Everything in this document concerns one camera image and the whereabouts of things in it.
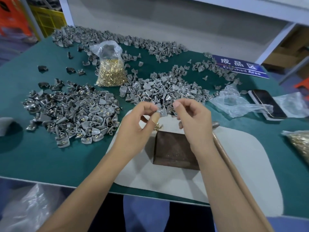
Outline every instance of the plastic bag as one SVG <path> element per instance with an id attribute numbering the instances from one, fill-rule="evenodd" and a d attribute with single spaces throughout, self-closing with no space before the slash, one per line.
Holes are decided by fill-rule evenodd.
<path id="1" fill-rule="evenodd" d="M 285 94 L 273 98 L 287 117 L 304 118 L 309 116 L 309 109 L 300 92 Z"/>
<path id="2" fill-rule="evenodd" d="M 115 41 L 103 41 L 89 49 L 100 58 L 97 86 L 120 86 L 127 81 L 121 58 L 122 48 Z"/>
<path id="3" fill-rule="evenodd" d="M 282 131 L 281 134 L 288 137 L 293 146 L 296 147 L 298 152 L 309 164 L 309 130 L 295 132 Z"/>
<path id="4" fill-rule="evenodd" d="M 12 190 L 2 213 L 0 231 L 35 232 L 63 201 L 60 187 L 35 184 Z"/>
<path id="5" fill-rule="evenodd" d="M 244 116 L 248 112 L 273 112 L 272 105 L 251 104 L 245 98 L 240 96 L 236 88 L 236 83 L 227 85 L 224 90 L 220 91 L 218 97 L 209 100 L 217 108 L 221 109 L 230 117 Z"/>

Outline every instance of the wooden handle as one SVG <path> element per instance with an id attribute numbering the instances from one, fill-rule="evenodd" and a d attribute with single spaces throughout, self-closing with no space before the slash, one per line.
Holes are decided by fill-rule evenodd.
<path id="1" fill-rule="evenodd" d="M 274 230 L 273 230 L 272 226 L 270 225 L 269 221 L 265 217 L 264 213 L 262 212 L 262 210 L 258 206 L 257 202 L 253 198 L 251 192 L 249 191 L 247 185 L 243 181 L 243 179 L 242 179 L 241 175 L 239 174 L 237 168 L 235 167 L 235 165 L 233 164 L 232 160 L 229 158 L 229 156 L 225 152 L 225 150 L 224 150 L 223 146 L 221 145 L 218 137 L 214 133 L 213 133 L 213 137 L 214 137 L 214 144 L 216 145 L 216 148 L 218 149 L 218 152 L 219 152 L 220 156 L 222 157 L 222 159 L 224 160 L 225 164 L 229 168 L 229 170 L 230 170 L 230 172 L 231 172 L 235 182 L 237 183 L 238 187 L 240 188 L 241 192 L 245 196 L 245 198 L 248 201 L 248 203 L 250 204 L 250 206 L 252 207 L 253 211 L 255 212 L 257 217 L 261 220 L 261 222 L 264 224 L 265 228 L 269 232 L 274 232 Z"/>

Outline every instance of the green workbench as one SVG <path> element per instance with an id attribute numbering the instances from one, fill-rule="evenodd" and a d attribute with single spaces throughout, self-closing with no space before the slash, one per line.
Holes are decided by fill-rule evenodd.
<path id="1" fill-rule="evenodd" d="M 130 73 L 131 69 L 138 69 L 138 77 L 144 79 L 149 78 L 152 72 L 168 72 L 175 64 L 184 66 L 189 59 L 192 59 L 192 63 L 206 59 L 201 53 L 188 51 L 174 55 L 168 58 L 168 62 L 159 64 L 153 55 L 148 54 L 147 50 L 123 44 L 121 47 L 131 55 L 141 53 L 140 61 L 144 62 L 144 65 L 138 67 L 139 60 L 131 61 L 129 63 L 131 68 L 128 70 Z M 67 51 L 71 52 L 74 59 L 68 59 Z M 112 136 L 105 136 L 103 140 L 91 145 L 84 145 L 80 143 L 80 140 L 74 140 L 71 141 L 69 147 L 58 148 L 55 135 L 46 132 L 45 128 L 40 126 L 35 132 L 25 131 L 33 116 L 23 108 L 21 102 L 26 99 L 30 90 L 39 91 L 38 82 L 54 84 L 54 78 L 65 82 L 73 81 L 80 85 L 94 84 L 97 79 L 94 73 L 95 66 L 83 66 L 82 64 L 87 59 L 85 52 L 77 52 L 77 45 L 69 49 L 61 48 L 56 46 L 51 38 L 47 38 L 0 68 L 0 116 L 13 117 L 16 121 L 9 133 L 0 137 L 0 176 L 77 187 L 104 156 Z M 37 69 L 38 65 L 47 66 L 48 71 L 40 73 Z M 69 75 L 66 67 L 74 67 L 76 70 L 83 68 L 86 75 Z M 202 80 L 206 75 L 208 75 L 208 80 Z M 268 90 L 272 96 L 284 94 L 272 78 L 264 79 L 243 74 L 239 74 L 239 78 L 243 82 L 238 87 L 239 90 L 258 88 Z M 203 89 L 211 91 L 214 85 L 226 83 L 224 78 L 219 78 L 209 70 L 198 73 L 190 69 L 184 79 L 189 83 L 195 81 Z M 108 90 L 114 93 L 120 106 L 123 107 L 118 116 L 121 121 L 134 105 L 119 97 L 119 87 L 111 87 Z M 211 110 L 213 120 L 219 121 L 221 126 L 247 132 L 261 142 L 283 194 L 284 214 L 309 218 L 309 167 L 299 157 L 293 146 L 280 135 L 282 130 L 309 130 L 309 123 L 305 119 L 287 119 L 280 123 L 266 121 L 258 113 L 249 113 L 244 117 L 232 119 L 227 114 L 219 112 L 211 103 L 207 103 L 206 106 Z M 172 195 L 123 187 L 115 183 L 110 191 L 205 204 Z"/>

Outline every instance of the sign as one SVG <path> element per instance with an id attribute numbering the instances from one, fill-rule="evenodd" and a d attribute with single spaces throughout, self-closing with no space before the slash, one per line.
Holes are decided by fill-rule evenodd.
<path id="1" fill-rule="evenodd" d="M 213 55 L 213 58 L 217 61 L 217 65 L 224 69 L 234 67 L 233 72 L 269 79 L 267 73 L 259 64 L 218 55 Z"/>

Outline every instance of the hand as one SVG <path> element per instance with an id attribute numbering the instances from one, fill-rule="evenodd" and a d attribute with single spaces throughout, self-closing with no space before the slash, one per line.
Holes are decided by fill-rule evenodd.
<path id="1" fill-rule="evenodd" d="M 174 101 L 179 128 L 190 143 L 191 150 L 196 157 L 202 155 L 209 145 L 214 145 L 212 136 L 211 112 L 201 103 L 188 98 Z"/>
<path id="2" fill-rule="evenodd" d="M 137 104 L 128 115 L 123 117 L 112 149 L 123 153 L 129 161 L 141 152 L 160 118 L 160 114 L 156 112 L 157 109 L 158 107 L 150 102 Z M 143 115 L 151 117 L 147 121 Z M 139 125 L 140 120 L 147 121 L 143 129 Z"/>

